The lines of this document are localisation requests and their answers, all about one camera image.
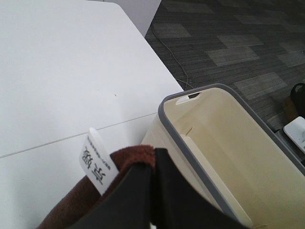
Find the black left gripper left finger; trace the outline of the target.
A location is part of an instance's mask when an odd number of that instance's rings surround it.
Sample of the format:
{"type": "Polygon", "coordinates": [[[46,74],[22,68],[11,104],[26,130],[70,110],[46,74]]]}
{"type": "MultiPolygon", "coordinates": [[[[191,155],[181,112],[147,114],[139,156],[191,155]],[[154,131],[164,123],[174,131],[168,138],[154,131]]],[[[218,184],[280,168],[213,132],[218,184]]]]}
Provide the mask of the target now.
{"type": "Polygon", "coordinates": [[[149,229],[151,174],[149,165],[133,165],[115,190],[71,229],[149,229]]]}

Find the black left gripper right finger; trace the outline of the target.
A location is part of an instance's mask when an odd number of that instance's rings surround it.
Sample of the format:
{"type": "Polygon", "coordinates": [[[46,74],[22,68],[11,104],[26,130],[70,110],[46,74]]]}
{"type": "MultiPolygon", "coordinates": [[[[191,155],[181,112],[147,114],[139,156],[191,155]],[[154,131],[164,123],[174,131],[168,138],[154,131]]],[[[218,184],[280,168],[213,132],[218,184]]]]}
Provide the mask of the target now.
{"type": "Polygon", "coordinates": [[[204,199],[183,177],[165,148],[155,148],[151,222],[158,229],[243,229],[204,199]]]}

